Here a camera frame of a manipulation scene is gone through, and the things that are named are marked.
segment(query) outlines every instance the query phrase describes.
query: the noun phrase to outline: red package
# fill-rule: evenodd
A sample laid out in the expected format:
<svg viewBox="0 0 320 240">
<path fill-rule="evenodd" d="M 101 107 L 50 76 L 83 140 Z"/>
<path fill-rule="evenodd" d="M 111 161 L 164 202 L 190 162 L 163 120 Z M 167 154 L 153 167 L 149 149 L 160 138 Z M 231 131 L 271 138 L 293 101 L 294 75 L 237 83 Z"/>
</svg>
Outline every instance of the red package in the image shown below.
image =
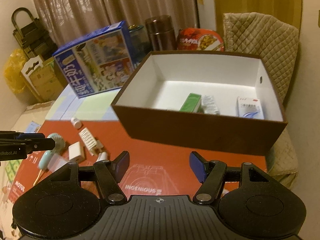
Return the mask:
<svg viewBox="0 0 320 240">
<path fill-rule="evenodd" d="M 215 31 L 186 28 L 179 32 L 178 50 L 224 51 L 224 43 Z"/>
</svg>

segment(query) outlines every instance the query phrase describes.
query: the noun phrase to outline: open box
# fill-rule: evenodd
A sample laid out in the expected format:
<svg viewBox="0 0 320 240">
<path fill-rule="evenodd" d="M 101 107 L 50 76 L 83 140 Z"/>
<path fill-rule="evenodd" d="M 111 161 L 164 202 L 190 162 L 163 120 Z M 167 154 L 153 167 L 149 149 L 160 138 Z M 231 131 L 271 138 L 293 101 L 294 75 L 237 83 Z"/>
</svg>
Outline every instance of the open box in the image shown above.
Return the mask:
<svg viewBox="0 0 320 240">
<path fill-rule="evenodd" d="M 190 93 L 212 95 L 220 115 L 179 112 Z M 237 97 L 259 98 L 264 120 L 236 117 Z M 265 155 L 287 125 L 259 56 L 211 51 L 151 52 L 112 107 L 132 138 Z"/>
</svg>

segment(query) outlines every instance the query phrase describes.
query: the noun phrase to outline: blue cardboard box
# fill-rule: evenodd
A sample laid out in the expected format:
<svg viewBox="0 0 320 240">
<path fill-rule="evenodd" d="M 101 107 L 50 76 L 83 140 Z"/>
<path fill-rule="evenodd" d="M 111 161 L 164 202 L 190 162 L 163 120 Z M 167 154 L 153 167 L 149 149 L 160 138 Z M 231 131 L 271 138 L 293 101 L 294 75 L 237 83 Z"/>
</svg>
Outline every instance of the blue cardboard box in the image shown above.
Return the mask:
<svg viewBox="0 0 320 240">
<path fill-rule="evenodd" d="M 84 35 L 54 54 L 79 98 L 123 86 L 135 69 L 134 47 L 126 22 Z"/>
</svg>

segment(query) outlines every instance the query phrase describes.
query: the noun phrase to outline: metal screw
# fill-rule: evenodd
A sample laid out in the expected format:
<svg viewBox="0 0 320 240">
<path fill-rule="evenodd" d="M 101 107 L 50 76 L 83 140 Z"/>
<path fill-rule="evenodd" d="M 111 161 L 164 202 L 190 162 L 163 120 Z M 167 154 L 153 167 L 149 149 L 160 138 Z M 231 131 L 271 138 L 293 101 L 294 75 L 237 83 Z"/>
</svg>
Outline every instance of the metal screw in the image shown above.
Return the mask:
<svg viewBox="0 0 320 240">
<path fill-rule="evenodd" d="M 124 199 L 124 196 L 119 194 L 119 193 L 114 193 L 108 196 L 108 199 L 113 201 L 113 202 L 117 202 L 117 201 L 121 201 Z"/>
<path fill-rule="evenodd" d="M 196 199 L 204 202 L 204 201 L 209 201 L 211 199 L 211 196 L 209 194 L 201 193 L 196 195 Z"/>
</svg>

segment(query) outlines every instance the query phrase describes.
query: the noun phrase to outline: beige wall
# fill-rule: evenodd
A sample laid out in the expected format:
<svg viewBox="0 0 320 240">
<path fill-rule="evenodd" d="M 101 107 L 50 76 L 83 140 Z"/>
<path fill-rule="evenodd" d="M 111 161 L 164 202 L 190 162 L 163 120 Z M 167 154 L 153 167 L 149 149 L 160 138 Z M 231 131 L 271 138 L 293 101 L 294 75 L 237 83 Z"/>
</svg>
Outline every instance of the beige wall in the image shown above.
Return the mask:
<svg viewBox="0 0 320 240">
<path fill-rule="evenodd" d="M 294 188 L 307 207 L 303 239 L 320 237 L 320 0 L 303 0 L 300 59 L 286 108 L 288 130 L 299 160 Z"/>
<path fill-rule="evenodd" d="M 11 23 L 11 15 L 19 7 L 28 8 L 37 17 L 33 0 L 0 0 L 0 130 L 10 130 L 25 110 L 27 104 L 33 103 L 26 94 L 18 99 L 8 88 L 3 78 L 3 66 L 14 49 L 19 48 L 12 35 L 14 27 Z M 20 13 L 17 23 L 25 26 L 31 22 L 27 14 Z"/>
</svg>

